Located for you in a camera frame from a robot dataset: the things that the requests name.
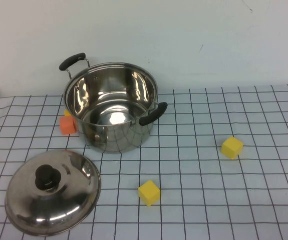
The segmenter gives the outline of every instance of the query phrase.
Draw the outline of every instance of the orange cube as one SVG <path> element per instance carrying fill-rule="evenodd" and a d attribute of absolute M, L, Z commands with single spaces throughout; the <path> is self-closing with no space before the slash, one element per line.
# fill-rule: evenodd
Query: orange cube
<path fill-rule="evenodd" d="M 73 116 L 61 116 L 59 127 L 62 135 L 74 134 L 77 131 L 77 123 Z"/>

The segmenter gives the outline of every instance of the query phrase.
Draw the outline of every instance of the yellow cube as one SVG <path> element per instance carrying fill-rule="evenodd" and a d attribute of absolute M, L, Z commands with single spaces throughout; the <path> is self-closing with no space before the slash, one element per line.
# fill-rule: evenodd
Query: yellow cube
<path fill-rule="evenodd" d="M 67 109 L 65 109 L 64 115 L 65 115 L 65 116 L 71 116 L 71 114 L 67 111 Z"/>
<path fill-rule="evenodd" d="M 154 202 L 160 199 L 160 189 L 152 180 L 147 181 L 138 188 L 140 199 L 150 207 Z"/>
<path fill-rule="evenodd" d="M 230 136 L 225 142 L 223 142 L 221 152 L 230 159 L 234 159 L 240 154 L 242 148 L 243 143 L 233 136 Z"/>

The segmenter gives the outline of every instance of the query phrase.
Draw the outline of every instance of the black knob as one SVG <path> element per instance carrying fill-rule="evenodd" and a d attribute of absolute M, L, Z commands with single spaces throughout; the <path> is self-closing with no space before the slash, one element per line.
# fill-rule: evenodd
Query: black knob
<path fill-rule="evenodd" d="M 35 184 L 40 190 L 48 190 L 57 186 L 61 179 L 60 172 L 48 164 L 37 168 Z"/>

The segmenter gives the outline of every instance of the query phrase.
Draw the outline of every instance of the pot lid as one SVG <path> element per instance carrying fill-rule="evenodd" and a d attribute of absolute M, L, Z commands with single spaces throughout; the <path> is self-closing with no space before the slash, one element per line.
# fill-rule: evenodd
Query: pot lid
<path fill-rule="evenodd" d="M 80 223 L 101 189 L 96 166 L 68 150 L 47 151 L 22 165 L 6 193 L 11 223 L 30 235 L 50 236 Z"/>

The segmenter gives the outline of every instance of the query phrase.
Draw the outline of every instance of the white grid mat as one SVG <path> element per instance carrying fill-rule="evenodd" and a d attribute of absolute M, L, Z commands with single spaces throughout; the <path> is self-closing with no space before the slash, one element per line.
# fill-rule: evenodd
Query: white grid mat
<path fill-rule="evenodd" d="M 62 96 L 0 98 L 0 240 L 288 240 L 288 85 L 164 91 L 159 101 L 169 106 L 147 142 L 101 154 L 61 135 Z M 231 135 L 244 142 L 234 161 L 220 153 Z M 100 199 L 70 231 L 22 234 L 6 217 L 7 185 L 51 149 L 94 161 Z M 161 188 L 151 207 L 137 195 L 147 180 Z"/>

